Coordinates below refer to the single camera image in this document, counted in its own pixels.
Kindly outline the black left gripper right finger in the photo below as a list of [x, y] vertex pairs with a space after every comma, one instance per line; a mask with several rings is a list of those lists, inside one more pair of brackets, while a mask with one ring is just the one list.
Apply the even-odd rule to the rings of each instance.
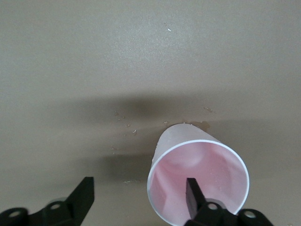
[[241, 209], [230, 213], [217, 201], [208, 201], [195, 178], [186, 179], [186, 204], [190, 219], [186, 226], [271, 226], [268, 218], [258, 210]]

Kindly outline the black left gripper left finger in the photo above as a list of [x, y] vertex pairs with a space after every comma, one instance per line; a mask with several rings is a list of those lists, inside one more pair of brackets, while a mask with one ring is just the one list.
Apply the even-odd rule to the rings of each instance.
[[15, 207], [0, 213], [2, 226], [80, 226], [94, 199], [94, 178], [85, 177], [64, 201], [51, 202], [38, 212]]

